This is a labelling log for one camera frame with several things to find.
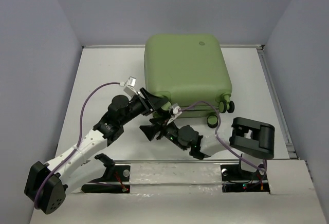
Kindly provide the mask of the green suitcase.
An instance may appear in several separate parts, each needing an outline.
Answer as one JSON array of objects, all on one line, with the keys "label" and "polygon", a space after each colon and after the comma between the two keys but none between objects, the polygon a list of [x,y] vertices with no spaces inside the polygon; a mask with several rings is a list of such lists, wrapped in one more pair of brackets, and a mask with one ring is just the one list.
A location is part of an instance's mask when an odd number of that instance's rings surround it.
[{"label": "green suitcase", "polygon": [[144,48],[148,92],[178,104],[182,118],[233,113],[232,83],[218,39],[207,33],[156,34]]}]

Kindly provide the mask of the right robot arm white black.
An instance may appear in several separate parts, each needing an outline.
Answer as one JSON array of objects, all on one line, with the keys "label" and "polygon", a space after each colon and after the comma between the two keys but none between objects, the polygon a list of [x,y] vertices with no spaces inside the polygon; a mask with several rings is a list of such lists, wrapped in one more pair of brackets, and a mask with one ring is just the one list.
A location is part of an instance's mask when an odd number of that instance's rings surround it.
[{"label": "right robot arm white black", "polygon": [[236,117],[228,141],[219,137],[217,129],[213,136],[206,137],[189,125],[179,128],[164,118],[152,118],[150,123],[139,127],[149,141],[165,137],[181,150],[188,150],[195,159],[204,160],[228,150],[239,159],[236,172],[243,179],[254,173],[259,173],[264,179],[267,161],[274,158],[275,127],[268,123]]}]

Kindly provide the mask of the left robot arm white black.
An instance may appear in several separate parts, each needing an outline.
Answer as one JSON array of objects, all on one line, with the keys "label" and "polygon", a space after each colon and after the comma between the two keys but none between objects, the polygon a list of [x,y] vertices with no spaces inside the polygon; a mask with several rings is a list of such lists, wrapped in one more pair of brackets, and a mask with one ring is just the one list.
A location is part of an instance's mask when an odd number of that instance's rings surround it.
[{"label": "left robot arm white black", "polygon": [[124,132],[124,126],[139,115],[148,116],[168,102],[141,88],[131,98],[117,95],[112,98],[107,112],[78,142],[61,155],[46,163],[34,163],[27,177],[25,195],[34,208],[51,214],[66,197],[69,186],[65,181],[95,153],[107,148]]}]

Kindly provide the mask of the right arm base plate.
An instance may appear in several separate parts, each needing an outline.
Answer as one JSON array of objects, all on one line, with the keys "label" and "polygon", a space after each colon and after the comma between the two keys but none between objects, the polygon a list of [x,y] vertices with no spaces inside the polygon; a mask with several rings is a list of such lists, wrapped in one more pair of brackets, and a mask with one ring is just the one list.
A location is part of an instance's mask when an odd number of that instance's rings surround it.
[{"label": "right arm base plate", "polygon": [[259,171],[243,171],[238,164],[221,165],[222,190],[224,193],[270,192],[267,176]]}]

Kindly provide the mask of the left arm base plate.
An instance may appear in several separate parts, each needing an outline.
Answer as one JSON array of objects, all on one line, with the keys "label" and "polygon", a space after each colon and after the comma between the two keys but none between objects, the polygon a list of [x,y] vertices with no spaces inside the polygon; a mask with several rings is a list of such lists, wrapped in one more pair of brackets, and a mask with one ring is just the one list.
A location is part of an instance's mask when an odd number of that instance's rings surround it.
[{"label": "left arm base plate", "polygon": [[83,193],[128,194],[130,193],[130,165],[116,165],[106,170],[102,177],[83,185]]}]

